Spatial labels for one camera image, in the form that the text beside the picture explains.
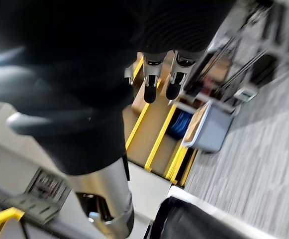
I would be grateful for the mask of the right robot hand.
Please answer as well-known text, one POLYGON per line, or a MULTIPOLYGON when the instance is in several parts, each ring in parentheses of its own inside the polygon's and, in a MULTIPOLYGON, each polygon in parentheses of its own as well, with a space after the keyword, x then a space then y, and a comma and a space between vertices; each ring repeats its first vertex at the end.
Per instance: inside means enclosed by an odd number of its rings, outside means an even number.
POLYGON ((86 217, 112 239, 134 225, 122 112, 141 52, 195 63, 232 0, 0 0, 0 102, 64 173, 86 217))

